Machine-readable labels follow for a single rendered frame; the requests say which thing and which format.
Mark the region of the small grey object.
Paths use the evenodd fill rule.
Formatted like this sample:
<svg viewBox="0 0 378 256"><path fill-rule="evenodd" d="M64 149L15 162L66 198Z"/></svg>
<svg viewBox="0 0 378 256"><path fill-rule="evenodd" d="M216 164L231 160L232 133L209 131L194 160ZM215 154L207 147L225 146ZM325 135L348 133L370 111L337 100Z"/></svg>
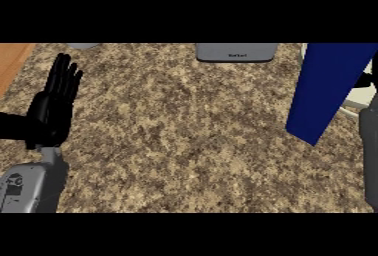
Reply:
<svg viewBox="0 0 378 256"><path fill-rule="evenodd" d="M67 43L74 49L91 49L100 45L100 43Z"/></svg>

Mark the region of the grey appliance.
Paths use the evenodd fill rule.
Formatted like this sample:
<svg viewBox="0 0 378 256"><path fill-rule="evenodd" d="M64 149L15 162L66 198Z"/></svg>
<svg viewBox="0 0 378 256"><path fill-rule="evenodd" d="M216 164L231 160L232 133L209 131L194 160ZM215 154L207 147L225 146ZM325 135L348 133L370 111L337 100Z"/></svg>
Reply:
<svg viewBox="0 0 378 256"><path fill-rule="evenodd" d="M216 63L269 62L277 53L277 43L197 43L197 59Z"/></svg>

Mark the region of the blue flat panel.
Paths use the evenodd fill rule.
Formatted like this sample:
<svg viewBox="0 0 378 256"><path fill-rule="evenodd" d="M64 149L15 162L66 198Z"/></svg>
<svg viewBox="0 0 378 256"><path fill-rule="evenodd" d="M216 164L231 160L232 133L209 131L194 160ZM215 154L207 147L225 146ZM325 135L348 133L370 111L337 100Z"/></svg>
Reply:
<svg viewBox="0 0 378 256"><path fill-rule="evenodd" d="M287 131L312 146L378 52L378 43L309 43Z"/></svg>

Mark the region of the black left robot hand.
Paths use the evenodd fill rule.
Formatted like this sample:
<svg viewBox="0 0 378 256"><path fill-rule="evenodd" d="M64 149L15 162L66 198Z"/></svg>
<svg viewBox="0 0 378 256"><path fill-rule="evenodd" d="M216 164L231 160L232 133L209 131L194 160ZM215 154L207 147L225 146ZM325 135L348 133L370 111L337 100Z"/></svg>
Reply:
<svg viewBox="0 0 378 256"><path fill-rule="evenodd" d="M45 89L33 98L27 115L0 112L0 140L23 140L29 150L63 145L71 130L82 77L83 71L71 62L71 56L60 53Z"/></svg>

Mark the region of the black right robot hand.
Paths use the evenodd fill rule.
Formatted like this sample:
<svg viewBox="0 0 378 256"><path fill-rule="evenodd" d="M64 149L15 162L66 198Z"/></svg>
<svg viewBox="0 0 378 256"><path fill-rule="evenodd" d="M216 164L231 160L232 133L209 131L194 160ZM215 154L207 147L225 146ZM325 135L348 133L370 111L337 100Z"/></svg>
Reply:
<svg viewBox="0 0 378 256"><path fill-rule="evenodd" d="M355 84L355 87L367 88L371 85L374 85L376 89L378 90L378 51L376 52L376 55L373 58L371 72L362 73L359 80Z"/></svg>

